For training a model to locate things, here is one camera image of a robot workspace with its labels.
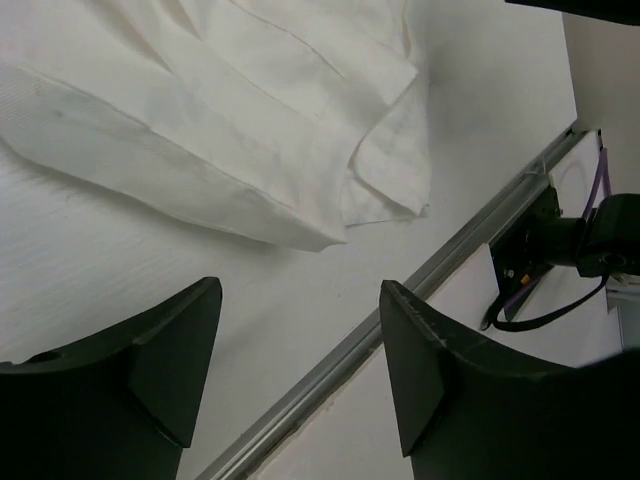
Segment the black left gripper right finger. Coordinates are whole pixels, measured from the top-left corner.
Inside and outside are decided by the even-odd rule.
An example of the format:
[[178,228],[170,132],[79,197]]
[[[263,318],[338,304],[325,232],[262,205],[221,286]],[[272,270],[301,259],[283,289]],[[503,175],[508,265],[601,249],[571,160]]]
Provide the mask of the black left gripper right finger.
[[402,453],[418,479],[635,479],[639,354],[579,368],[502,345],[384,281]]

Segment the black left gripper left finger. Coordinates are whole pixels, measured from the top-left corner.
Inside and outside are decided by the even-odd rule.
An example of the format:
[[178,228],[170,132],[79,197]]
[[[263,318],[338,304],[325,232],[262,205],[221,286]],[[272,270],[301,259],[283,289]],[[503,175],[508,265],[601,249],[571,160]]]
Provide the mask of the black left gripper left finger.
[[5,479],[173,479],[216,339],[215,277],[96,334],[1,366]]

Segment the white pleated skirt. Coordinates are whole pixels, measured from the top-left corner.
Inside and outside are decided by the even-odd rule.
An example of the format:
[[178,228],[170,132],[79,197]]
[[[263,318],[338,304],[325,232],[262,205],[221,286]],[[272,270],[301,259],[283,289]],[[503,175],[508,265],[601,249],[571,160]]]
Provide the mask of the white pleated skirt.
[[179,220],[319,252],[431,180],[425,1],[5,1],[1,138]]

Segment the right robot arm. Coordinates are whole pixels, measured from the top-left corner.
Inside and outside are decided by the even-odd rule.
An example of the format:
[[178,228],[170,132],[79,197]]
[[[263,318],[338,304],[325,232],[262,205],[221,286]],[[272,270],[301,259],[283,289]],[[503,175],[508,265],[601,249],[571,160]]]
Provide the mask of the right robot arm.
[[639,196],[605,198],[586,219],[537,219],[528,228],[532,258],[575,268],[584,278],[639,274]]

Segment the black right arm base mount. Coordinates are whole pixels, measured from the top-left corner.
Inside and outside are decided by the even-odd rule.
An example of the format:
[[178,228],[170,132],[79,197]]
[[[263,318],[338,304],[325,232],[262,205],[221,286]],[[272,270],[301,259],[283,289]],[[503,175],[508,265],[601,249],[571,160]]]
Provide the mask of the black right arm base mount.
[[551,270],[551,266],[533,260],[526,246],[528,227],[535,220],[554,218],[559,214],[557,191],[549,186],[490,247],[499,288],[498,299],[503,300],[500,313],[507,322],[515,319],[537,282]]

